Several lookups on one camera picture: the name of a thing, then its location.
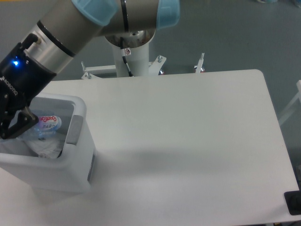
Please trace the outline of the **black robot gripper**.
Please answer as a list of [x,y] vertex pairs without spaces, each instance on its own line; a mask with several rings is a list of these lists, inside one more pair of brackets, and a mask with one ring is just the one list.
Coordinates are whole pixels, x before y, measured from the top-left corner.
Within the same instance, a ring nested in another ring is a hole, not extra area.
[[18,43],[0,63],[0,138],[14,139],[38,123],[31,101],[56,73],[45,69]]

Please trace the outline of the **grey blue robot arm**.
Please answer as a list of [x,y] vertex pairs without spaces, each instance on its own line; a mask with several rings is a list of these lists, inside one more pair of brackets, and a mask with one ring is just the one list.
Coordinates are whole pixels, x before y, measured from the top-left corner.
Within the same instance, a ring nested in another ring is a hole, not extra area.
[[0,63],[0,137],[38,122],[31,101],[97,36],[176,25],[177,0],[59,0]]

